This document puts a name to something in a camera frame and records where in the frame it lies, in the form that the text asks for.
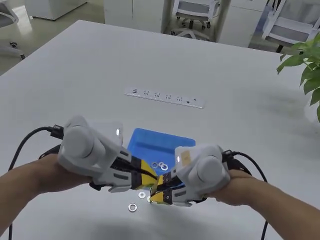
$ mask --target forearm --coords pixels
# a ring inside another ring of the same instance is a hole
[[[0,236],[37,194],[37,173],[32,163],[0,177]]]
[[[249,195],[249,206],[284,240],[320,239],[320,210],[261,181],[252,186]]]

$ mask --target power outlet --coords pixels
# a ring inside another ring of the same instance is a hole
[[[193,108],[203,109],[205,107],[205,101],[198,97],[187,97],[182,95],[175,95],[166,92],[147,90],[137,87],[127,87],[124,90],[124,94],[128,96],[156,100],[165,103],[178,104]]]

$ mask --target white chair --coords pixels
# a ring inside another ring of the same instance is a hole
[[[280,53],[284,45],[314,39],[319,27],[320,0],[274,0],[262,38],[279,43]]]
[[[8,6],[7,0],[0,0],[0,28],[15,24],[19,21],[17,15]],[[25,54],[16,49],[16,42],[10,42],[11,47],[0,45],[0,53],[8,53],[20,57],[22,60],[26,57]]]
[[[197,39],[196,36],[210,41],[210,37],[193,29],[194,20],[198,20],[202,23],[202,29],[210,28],[210,20],[212,20],[218,11],[219,2],[217,0],[207,0],[207,3],[195,3],[190,0],[174,0],[173,14],[177,19],[184,18],[182,25],[185,26],[187,20],[190,19],[188,28],[176,28],[171,31],[171,35],[177,35],[178,37],[191,36],[193,39]]]

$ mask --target black wire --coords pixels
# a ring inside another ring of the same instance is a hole
[[[27,136],[25,136],[25,138],[21,141],[20,145],[18,146],[17,150],[15,151],[15,154],[14,154],[14,157],[13,157],[11,163],[10,163],[8,172],[14,168],[16,161],[17,161],[17,158],[21,152],[21,149],[23,148],[25,143],[28,141],[28,139],[31,138],[36,133],[41,132],[41,131],[52,132],[53,128],[50,126],[39,127],[37,129],[33,130],[32,132],[30,132]],[[12,240],[12,233],[13,233],[13,224],[11,223],[11,225],[9,226],[8,240]]]
[[[245,157],[246,159],[248,159],[251,163],[253,163],[253,165],[256,167],[256,169],[259,171],[259,173],[261,174],[261,177],[263,179],[263,181],[265,181],[266,183],[268,182],[267,181],[267,178],[264,174],[264,172],[261,170],[261,168],[259,167],[259,165],[256,163],[256,161],[250,157],[249,155],[243,153],[243,152],[239,152],[239,151],[233,151],[232,152],[232,155],[235,156],[235,155],[240,155],[240,156],[243,156]],[[265,221],[264,223],[264,226],[263,226],[263,230],[262,230],[262,235],[261,235],[261,240],[264,240],[265,237],[266,237],[266,232],[267,232],[267,227],[268,227],[268,222]]]

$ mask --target green plant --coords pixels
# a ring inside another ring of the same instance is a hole
[[[283,59],[286,54],[283,54],[280,57],[280,61],[283,62],[276,69],[278,74],[284,67],[306,65],[301,76],[300,86],[303,85],[304,94],[313,91],[310,106],[320,103],[320,33],[311,41],[293,45],[292,49],[298,51],[299,54],[290,56],[285,61]],[[316,114],[320,122],[320,105]]]

